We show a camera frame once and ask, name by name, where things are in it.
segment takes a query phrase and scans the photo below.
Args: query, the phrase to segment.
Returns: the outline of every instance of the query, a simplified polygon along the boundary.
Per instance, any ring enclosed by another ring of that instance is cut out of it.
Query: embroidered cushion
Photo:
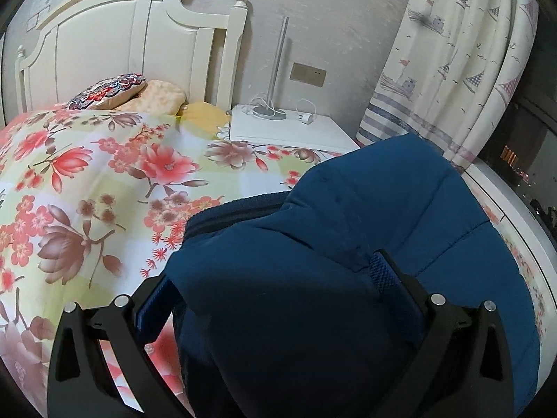
[[[95,83],[68,102],[68,110],[112,110],[129,101],[147,84],[141,74],[122,74]]]

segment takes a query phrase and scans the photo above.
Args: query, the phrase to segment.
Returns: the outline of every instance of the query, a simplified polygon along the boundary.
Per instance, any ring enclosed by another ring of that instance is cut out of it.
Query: lamp base
[[[282,110],[272,110],[272,108],[258,105],[253,109],[253,114],[263,119],[271,119],[272,121],[281,121],[286,119],[286,113]]]

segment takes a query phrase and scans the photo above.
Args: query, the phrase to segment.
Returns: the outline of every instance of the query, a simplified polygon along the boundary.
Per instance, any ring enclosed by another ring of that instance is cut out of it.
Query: paper on wall
[[[50,11],[52,0],[32,0],[27,20],[27,31],[32,30],[40,22],[46,19]]]

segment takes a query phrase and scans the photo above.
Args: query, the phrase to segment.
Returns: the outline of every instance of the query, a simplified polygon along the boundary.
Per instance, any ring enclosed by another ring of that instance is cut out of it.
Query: metal screw
[[[431,302],[434,305],[437,305],[438,307],[440,307],[441,305],[444,305],[445,303],[447,303],[447,299],[445,299],[445,297],[441,294],[433,294],[431,296]]]
[[[65,312],[74,312],[75,309],[77,308],[77,305],[74,301],[68,302],[66,303],[66,305],[64,306],[64,311]]]
[[[497,309],[497,306],[491,300],[487,300],[484,303],[484,307],[485,307],[486,310],[491,311],[491,312],[493,312]]]
[[[129,303],[129,301],[130,301],[130,298],[127,295],[119,295],[118,297],[116,297],[114,299],[114,304],[118,308],[123,308]]]

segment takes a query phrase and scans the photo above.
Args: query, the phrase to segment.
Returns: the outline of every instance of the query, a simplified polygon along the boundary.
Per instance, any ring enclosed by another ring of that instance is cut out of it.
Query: yellow pillowcase
[[[185,101],[186,93],[178,86],[161,80],[150,80],[137,96],[115,110],[175,115]]]
[[[225,111],[207,102],[194,102],[182,105],[176,116],[180,121],[188,121],[209,133],[217,133],[218,128],[230,122]]]

